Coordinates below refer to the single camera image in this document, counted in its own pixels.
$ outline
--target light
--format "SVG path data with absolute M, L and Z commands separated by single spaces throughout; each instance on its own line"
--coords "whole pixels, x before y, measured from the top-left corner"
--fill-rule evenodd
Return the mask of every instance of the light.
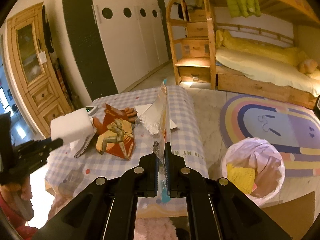
M 3 106 L 3 109 L 6 109 L 9 105 L 7 98 L 5 97 L 3 88 L 0 88 L 0 101 Z
M 17 126 L 16 130 L 17 130 L 17 133 L 19 134 L 19 136 L 21 137 L 21 139 L 25 138 L 25 136 L 27 135 L 21 126 Z
M 181 83 L 180 83 L 180 86 L 181 87 L 183 87 L 183 88 L 189 88 L 189 87 L 191 87 L 191 85 L 193 84 L 193 81 L 182 81 Z

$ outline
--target wooden drawer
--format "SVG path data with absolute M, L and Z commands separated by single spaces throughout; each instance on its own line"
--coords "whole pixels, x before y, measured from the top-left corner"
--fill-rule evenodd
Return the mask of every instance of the wooden drawer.
M 209 40 L 190 40 L 182 41 L 183 57 L 210 57 Z
M 178 67 L 181 81 L 210 83 L 210 68 L 207 67 Z
M 208 36 L 207 22 L 187 23 L 188 37 Z
M 205 10 L 189 10 L 190 22 L 206 22 L 207 18 L 205 17 Z
M 28 100 L 36 113 L 41 112 L 57 97 L 52 88 L 51 82 L 45 80 L 41 82 L 36 88 L 26 93 Z
M 40 114 L 39 120 L 46 128 L 46 130 L 50 133 L 50 123 L 51 120 L 64 115 L 63 109 L 61 107 L 60 99 L 53 101 L 48 107 L 46 107 Z
M 312 94 L 290 86 L 277 86 L 270 82 L 255 81 L 233 74 L 218 74 L 218 90 L 265 97 L 309 109 L 314 108 L 317 100 Z

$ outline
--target checkered tablecloth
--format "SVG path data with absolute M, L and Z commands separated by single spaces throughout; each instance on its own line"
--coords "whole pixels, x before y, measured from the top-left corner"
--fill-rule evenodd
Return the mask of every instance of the checkered tablecloth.
M 182 87 L 168 86 L 167 88 L 170 118 L 178 126 L 178 129 L 171 133 L 172 152 L 183 156 L 186 166 L 197 170 L 202 176 L 208 177 L 199 128 L 194 115 L 193 100 Z M 92 106 L 99 108 L 94 116 L 103 122 L 105 103 L 117 109 L 151 104 L 155 101 L 159 89 L 150 88 L 98 98 L 92 103 Z M 140 157 L 150 154 L 152 150 L 144 143 L 139 143 L 138 138 L 135 140 L 136 146 L 129 161 L 107 153 L 100 155 L 93 144 L 88 146 L 84 155 L 76 159 L 73 157 L 74 154 L 70 147 L 63 146 L 50 153 L 49 170 L 45 180 L 57 194 L 67 198 L 75 197 L 99 176 L 113 179 L 138 166 Z M 149 203 L 150 205 L 158 205 L 161 209 L 161 216 L 172 216 L 177 215 L 177 212 L 180 214 L 186 211 L 185 199 L 172 199 L 164 204 L 156 197 L 144 199 L 141 203 L 144 208 L 141 209 L 144 211 Z

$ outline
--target white wardrobe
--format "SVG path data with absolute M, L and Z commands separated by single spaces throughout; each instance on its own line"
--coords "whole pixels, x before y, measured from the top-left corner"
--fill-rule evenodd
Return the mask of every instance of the white wardrobe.
M 119 92 L 168 61 L 157 0 L 93 0 L 92 10 Z

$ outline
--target yellow bedding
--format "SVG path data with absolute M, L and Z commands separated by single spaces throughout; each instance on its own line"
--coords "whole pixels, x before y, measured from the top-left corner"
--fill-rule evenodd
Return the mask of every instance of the yellow bedding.
M 309 92 L 314 97 L 320 95 L 320 81 L 300 73 L 287 63 L 224 47 L 216 50 L 216 59 L 250 79 L 271 82 L 277 86 L 291 86 Z
M 300 62 L 308 59 L 307 54 L 297 47 L 281 48 L 273 45 L 260 45 L 252 41 L 232 37 L 227 30 L 217 30 L 216 47 L 224 46 L 228 49 L 234 49 L 241 52 L 268 57 L 274 60 L 287 63 L 291 66 L 297 66 Z

